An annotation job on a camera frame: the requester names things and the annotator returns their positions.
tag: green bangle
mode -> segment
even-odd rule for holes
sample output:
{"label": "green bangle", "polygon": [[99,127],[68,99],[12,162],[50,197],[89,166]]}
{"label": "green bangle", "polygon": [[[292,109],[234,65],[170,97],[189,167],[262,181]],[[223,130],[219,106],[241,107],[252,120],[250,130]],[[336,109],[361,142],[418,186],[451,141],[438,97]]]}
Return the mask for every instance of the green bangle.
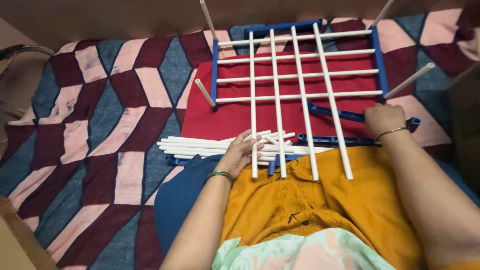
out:
{"label": "green bangle", "polygon": [[228,179],[228,181],[230,182],[230,186],[232,186],[233,182],[235,182],[235,179],[233,178],[233,176],[230,173],[224,172],[224,171],[216,171],[216,172],[212,172],[211,174],[209,174],[207,176],[207,178],[205,178],[204,185],[207,183],[208,179],[210,179],[211,177],[214,177],[216,175],[225,176]]}

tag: red cloth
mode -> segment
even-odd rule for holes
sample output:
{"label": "red cloth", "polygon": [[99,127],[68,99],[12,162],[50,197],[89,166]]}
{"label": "red cloth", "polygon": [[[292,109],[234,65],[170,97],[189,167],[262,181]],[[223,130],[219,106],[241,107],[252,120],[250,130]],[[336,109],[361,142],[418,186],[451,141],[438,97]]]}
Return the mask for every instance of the red cloth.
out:
{"label": "red cloth", "polygon": [[[269,56],[270,54],[258,54],[256,57]],[[348,55],[327,58],[330,72],[372,69],[371,55]],[[302,60],[303,73],[321,72],[322,67],[319,58]],[[295,60],[278,61],[278,74],[296,74]],[[255,62],[255,76],[272,75],[271,62]],[[200,79],[207,90],[210,90],[212,77],[212,62],[201,63],[195,79]],[[250,77],[248,63],[228,64],[218,66],[218,78]],[[374,75],[356,75],[331,77],[334,92],[373,91],[376,89]],[[298,79],[280,80],[280,94],[299,94]],[[321,77],[305,78],[306,93],[326,93],[324,80]],[[273,81],[258,81],[255,84],[256,96],[273,96]],[[217,98],[249,97],[250,82],[237,82],[217,85]],[[349,110],[362,113],[366,107],[371,107],[377,96],[369,97],[338,97],[336,98],[339,110]],[[330,107],[328,98],[313,99],[317,106]],[[235,137],[251,127],[250,101],[237,103],[221,103],[217,112],[213,112],[211,106],[205,100],[196,84],[192,85],[188,97],[187,111],[181,132],[182,137],[199,139],[221,140]],[[281,102],[283,129],[287,132],[305,133],[302,105],[300,99],[283,100]],[[277,131],[275,102],[257,101],[257,131]],[[371,137],[365,124],[347,120],[340,120],[344,136]],[[313,135],[336,136],[332,117],[310,116]]]}

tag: brown wall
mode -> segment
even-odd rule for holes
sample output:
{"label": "brown wall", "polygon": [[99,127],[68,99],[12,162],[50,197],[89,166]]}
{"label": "brown wall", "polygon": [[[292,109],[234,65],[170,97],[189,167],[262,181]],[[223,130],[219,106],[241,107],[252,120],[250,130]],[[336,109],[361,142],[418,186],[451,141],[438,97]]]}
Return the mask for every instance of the brown wall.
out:
{"label": "brown wall", "polygon": [[[0,18],[0,49],[16,44],[35,42]],[[16,56],[0,80],[0,101],[27,110],[48,59],[48,55],[38,52],[24,52]],[[0,111],[0,156],[7,146],[4,124],[13,120],[16,118]]]}
{"label": "brown wall", "polygon": [[[461,7],[466,0],[397,0],[387,17]],[[206,0],[216,26],[375,18],[386,0]],[[141,38],[207,28],[198,0],[4,0],[0,17],[40,45]]]}
{"label": "brown wall", "polygon": [[480,62],[472,65],[455,78],[448,88],[448,98],[460,172],[465,183],[480,196],[479,74]]}

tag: patterned bedsheet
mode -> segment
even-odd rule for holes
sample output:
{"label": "patterned bedsheet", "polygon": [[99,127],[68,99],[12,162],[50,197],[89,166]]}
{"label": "patterned bedsheet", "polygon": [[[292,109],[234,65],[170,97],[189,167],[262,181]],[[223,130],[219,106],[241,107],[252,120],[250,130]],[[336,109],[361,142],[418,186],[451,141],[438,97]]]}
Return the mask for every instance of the patterned bedsheet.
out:
{"label": "patterned bedsheet", "polygon": [[[378,24],[390,89],[431,61],[439,66],[390,101],[422,118],[416,136],[424,146],[451,143],[445,89],[478,60],[468,22],[455,9]],[[323,30],[361,30],[371,23],[339,18],[326,21]],[[240,40],[251,26],[217,35]],[[192,81],[199,64],[211,61],[212,44],[210,31],[83,40],[63,46],[46,65],[31,109],[6,126],[0,195],[11,199],[59,268],[159,268],[153,201],[182,167],[164,162],[155,142],[180,135]],[[347,37],[325,41],[324,49],[367,45]],[[269,52],[269,46],[256,50]],[[278,44],[280,50],[292,46]],[[315,44],[303,41],[300,50],[314,51]],[[247,53],[224,48],[220,57]]]}

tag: woman's left hand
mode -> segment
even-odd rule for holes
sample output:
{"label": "woman's left hand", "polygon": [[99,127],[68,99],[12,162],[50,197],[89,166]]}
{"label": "woman's left hand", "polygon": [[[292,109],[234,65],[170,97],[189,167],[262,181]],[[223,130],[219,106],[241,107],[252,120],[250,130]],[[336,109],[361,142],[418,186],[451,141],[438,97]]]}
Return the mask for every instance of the woman's left hand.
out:
{"label": "woman's left hand", "polygon": [[[237,176],[240,174],[240,171],[252,161],[252,157],[249,157],[249,155],[252,154],[252,146],[257,141],[262,139],[262,136],[257,136],[257,140],[250,139],[243,141],[251,133],[251,129],[246,130],[230,143],[227,151],[218,162],[214,171],[228,172],[233,176],[233,178],[237,178]],[[265,144],[257,145],[257,150],[262,149],[264,146]]]}

